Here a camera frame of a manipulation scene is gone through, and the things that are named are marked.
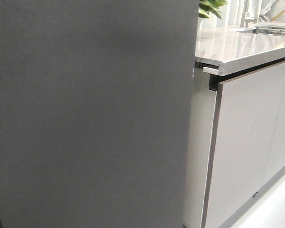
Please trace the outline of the grey fridge door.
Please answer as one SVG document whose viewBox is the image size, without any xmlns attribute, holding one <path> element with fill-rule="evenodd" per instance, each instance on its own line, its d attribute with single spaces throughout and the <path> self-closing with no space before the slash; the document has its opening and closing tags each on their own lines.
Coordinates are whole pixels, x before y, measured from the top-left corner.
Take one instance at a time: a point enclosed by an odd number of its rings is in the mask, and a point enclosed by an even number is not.
<svg viewBox="0 0 285 228">
<path fill-rule="evenodd" d="M 5 228 L 180 228 L 196 0 L 0 0 Z"/>
</svg>

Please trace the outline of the near grey cabinet door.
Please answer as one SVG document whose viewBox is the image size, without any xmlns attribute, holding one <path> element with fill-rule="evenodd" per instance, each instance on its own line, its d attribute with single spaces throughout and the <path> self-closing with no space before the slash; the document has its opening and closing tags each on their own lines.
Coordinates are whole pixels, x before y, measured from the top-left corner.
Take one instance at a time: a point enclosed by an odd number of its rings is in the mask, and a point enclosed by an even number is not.
<svg viewBox="0 0 285 228">
<path fill-rule="evenodd" d="M 217 228 L 261 188 L 285 89 L 285 62 L 220 82 L 205 227 Z"/>
</svg>

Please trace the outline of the grey cabinet door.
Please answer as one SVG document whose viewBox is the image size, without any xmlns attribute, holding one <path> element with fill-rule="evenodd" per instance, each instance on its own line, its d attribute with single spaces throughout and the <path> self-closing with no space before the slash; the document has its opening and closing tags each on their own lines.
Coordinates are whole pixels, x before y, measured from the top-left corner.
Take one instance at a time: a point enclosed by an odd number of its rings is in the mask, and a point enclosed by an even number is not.
<svg viewBox="0 0 285 228">
<path fill-rule="evenodd" d="M 285 89 L 285 62 L 220 82 L 205 227 L 217 228 L 261 188 Z"/>
<path fill-rule="evenodd" d="M 285 89 L 262 184 L 265 185 L 270 181 L 283 167 L 285 167 Z"/>
</svg>

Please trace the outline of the far grey cabinet door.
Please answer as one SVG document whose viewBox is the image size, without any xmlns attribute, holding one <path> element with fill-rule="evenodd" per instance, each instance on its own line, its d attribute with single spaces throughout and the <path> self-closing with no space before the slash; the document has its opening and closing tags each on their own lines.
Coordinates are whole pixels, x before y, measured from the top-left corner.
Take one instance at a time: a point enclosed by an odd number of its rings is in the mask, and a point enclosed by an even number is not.
<svg viewBox="0 0 285 228">
<path fill-rule="evenodd" d="M 285 89 L 262 184 L 265 185 L 270 181 L 283 167 L 285 167 Z"/>
</svg>

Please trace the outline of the white cabinet side panel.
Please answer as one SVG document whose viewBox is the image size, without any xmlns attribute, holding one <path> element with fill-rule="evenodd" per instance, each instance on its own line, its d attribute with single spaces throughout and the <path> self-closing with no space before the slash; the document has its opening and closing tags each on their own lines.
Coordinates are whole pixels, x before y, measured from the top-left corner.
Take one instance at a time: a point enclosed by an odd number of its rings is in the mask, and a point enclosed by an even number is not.
<svg viewBox="0 0 285 228">
<path fill-rule="evenodd" d="M 206 191 L 216 92 L 209 89 L 210 74 L 196 68 L 191 94 L 183 224 L 200 228 Z"/>
</svg>

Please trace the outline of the marble kitchen countertop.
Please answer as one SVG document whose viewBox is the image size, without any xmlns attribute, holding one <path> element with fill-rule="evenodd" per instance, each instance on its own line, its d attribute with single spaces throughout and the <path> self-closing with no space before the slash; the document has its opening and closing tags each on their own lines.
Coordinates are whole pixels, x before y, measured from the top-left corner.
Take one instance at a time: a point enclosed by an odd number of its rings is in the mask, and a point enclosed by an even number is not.
<svg viewBox="0 0 285 228">
<path fill-rule="evenodd" d="M 248 28 L 202 28 L 197 35 L 195 61 L 225 76 L 285 58 L 285 36 L 252 33 L 256 27 L 285 26 L 285 21 L 257 23 Z"/>
</svg>

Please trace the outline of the green potted plant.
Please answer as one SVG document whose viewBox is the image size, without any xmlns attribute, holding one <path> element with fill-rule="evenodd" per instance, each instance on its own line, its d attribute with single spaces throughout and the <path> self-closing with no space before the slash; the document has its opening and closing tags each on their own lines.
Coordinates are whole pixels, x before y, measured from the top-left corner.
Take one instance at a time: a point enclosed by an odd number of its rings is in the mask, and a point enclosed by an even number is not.
<svg viewBox="0 0 285 228">
<path fill-rule="evenodd" d="M 210 13 L 221 19 L 220 7 L 228 5 L 226 0 L 200 0 L 199 1 L 199 18 L 209 19 Z"/>
</svg>

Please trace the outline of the steel kitchen faucet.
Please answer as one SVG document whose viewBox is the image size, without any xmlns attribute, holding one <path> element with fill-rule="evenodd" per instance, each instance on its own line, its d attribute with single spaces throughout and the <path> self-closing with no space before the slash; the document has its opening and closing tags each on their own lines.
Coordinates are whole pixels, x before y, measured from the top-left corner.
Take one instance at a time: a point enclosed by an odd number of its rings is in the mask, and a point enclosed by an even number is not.
<svg viewBox="0 0 285 228">
<path fill-rule="evenodd" d="M 243 11 L 241 15 L 240 27 L 248 27 L 249 24 L 255 24 L 259 18 L 259 0 L 244 0 Z"/>
</svg>

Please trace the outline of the steel kitchen sink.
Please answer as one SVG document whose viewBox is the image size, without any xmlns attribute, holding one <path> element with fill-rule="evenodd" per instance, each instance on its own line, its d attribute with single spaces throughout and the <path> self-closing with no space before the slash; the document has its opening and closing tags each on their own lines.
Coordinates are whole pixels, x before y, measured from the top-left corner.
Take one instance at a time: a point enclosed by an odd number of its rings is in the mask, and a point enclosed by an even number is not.
<svg viewBox="0 0 285 228">
<path fill-rule="evenodd" d="M 285 26 L 283 25 L 257 26 L 257 27 L 251 27 L 251 28 L 246 28 L 246 29 L 239 29 L 236 32 L 285 37 Z"/>
</svg>

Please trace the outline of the gold frame decoration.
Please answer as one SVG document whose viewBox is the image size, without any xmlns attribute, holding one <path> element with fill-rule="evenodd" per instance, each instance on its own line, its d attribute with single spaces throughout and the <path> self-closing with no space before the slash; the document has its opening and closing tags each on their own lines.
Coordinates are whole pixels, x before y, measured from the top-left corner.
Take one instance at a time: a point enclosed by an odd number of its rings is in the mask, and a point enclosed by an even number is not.
<svg viewBox="0 0 285 228">
<path fill-rule="evenodd" d="M 276 14 L 275 16 L 273 16 L 270 21 L 271 21 L 271 22 L 275 21 L 275 20 L 278 19 L 280 16 L 282 16 L 284 13 L 285 13 L 285 8 L 282 9 L 278 14 Z"/>
</svg>

